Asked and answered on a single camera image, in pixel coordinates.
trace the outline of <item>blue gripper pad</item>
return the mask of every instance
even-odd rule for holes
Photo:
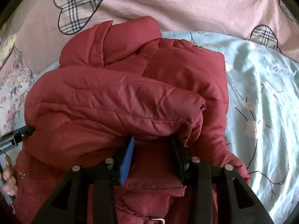
[[[124,183],[128,179],[133,151],[134,151],[134,145],[135,145],[135,139],[134,137],[132,137],[128,145],[128,149],[124,157],[123,163],[121,165],[121,177],[119,178],[120,185],[124,185]]]

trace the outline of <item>quilted fabric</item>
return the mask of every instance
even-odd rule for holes
[[[135,137],[136,147],[128,181],[114,188],[120,224],[155,223],[150,217],[187,221],[191,191],[177,179],[161,136],[176,133],[194,155],[216,166],[230,163],[249,180],[224,140],[224,56],[162,39],[151,17],[111,24],[73,37],[61,53],[61,67],[43,75],[27,96],[26,124],[36,131],[16,164],[26,174],[18,179],[14,203],[22,223],[32,221],[66,171],[111,157],[127,135]]]

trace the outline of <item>bed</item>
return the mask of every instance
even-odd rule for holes
[[[0,134],[24,125],[26,94],[59,66],[61,49],[75,34],[106,20],[117,24],[149,15],[165,38],[225,55],[228,148],[246,164],[251,188],[273,221],[298,222],[299,7],[294,0],[67,1],[23,0],[2,28]],[[19,150],[9,152],[13,160]]]

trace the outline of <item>blue floral sheet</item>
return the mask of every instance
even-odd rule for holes
[[[225,56],[226,144],[275,223],[299,201],[299,64],[261,44],[209,32],[164,32]]]

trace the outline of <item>puffer jacket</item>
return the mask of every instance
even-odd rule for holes
[[[131,170],[114,187],[119,224],[187,222],[191,189],[177,179],[169,145],[176,133],[194,156],[215,166],[244,164],[225,140],[228,90],[224,56],[185,40],[164,39],[158,23],[143,17],[95,25],[63,48],[61,67],[43,75],[25,102],[35,132],[24,141],[16,169],[16,216],[29,224],[74,165],[94,166],[136,139]],[[88,208],[88,223],[92,210]],[[213,222],[217,222],[214,192]]]

